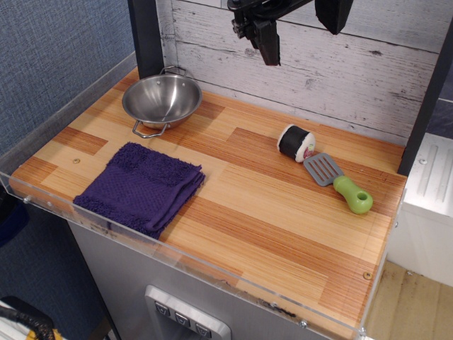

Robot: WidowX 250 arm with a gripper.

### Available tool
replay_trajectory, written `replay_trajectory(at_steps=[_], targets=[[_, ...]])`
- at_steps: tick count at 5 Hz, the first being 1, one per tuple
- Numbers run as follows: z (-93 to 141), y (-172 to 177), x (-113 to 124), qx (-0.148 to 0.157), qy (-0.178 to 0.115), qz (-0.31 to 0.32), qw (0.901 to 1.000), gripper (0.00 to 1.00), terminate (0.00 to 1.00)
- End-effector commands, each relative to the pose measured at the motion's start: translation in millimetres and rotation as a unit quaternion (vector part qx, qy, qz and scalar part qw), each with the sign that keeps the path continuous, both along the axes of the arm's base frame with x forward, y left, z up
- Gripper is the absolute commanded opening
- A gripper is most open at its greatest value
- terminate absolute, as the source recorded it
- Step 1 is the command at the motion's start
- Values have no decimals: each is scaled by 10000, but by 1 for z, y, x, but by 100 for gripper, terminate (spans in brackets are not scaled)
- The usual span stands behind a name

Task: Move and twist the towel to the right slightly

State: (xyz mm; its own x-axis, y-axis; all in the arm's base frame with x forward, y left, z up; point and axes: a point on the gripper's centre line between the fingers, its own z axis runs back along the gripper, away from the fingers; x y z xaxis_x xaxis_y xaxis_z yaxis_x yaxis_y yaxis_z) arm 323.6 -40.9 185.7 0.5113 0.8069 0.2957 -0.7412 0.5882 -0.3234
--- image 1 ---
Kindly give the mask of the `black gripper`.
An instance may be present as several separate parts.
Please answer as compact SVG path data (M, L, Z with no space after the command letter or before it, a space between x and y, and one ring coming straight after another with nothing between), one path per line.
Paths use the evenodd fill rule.
M277 19L311 3L307 1L228 1L234 13L233 31L240 38L252 39L268 66L280 66L280 37ZM333 35L344 29L353 0L315 0L316 17Z

